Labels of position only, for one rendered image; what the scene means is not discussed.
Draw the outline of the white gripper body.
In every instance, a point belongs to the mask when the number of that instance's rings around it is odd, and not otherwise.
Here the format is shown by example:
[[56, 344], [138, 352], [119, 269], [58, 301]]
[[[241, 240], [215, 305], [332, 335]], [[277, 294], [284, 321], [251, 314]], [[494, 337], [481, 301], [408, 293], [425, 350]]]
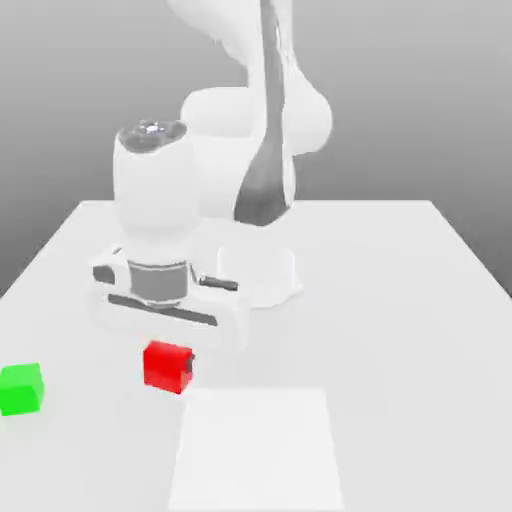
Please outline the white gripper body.
[[176, 306], [151, 306], [112, 286], [94, 286], [87, 305], [98, 325], [131, 337], [193, 349], [239, 348], [248, 337], [244, 298], [222, 289], [194, 287]]

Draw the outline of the small red cube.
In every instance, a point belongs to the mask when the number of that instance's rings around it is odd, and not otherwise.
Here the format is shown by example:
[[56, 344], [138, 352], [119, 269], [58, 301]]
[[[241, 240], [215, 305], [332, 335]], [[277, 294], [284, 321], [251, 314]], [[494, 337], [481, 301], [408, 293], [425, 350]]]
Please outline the small red cube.
[[143, 379], [148, 386], [180, 395], [193, 377], [191, 348], [151, 340], [143, 351]]

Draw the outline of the small green cube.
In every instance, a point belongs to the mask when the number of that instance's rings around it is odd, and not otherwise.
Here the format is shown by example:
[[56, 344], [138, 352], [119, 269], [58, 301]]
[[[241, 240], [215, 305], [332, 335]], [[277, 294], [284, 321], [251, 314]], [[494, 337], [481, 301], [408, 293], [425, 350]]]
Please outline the small green cube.
[[0, 371], [0, 414], [12, 416], [39, 412], [44, 390], [39, 363], [3, 367]]

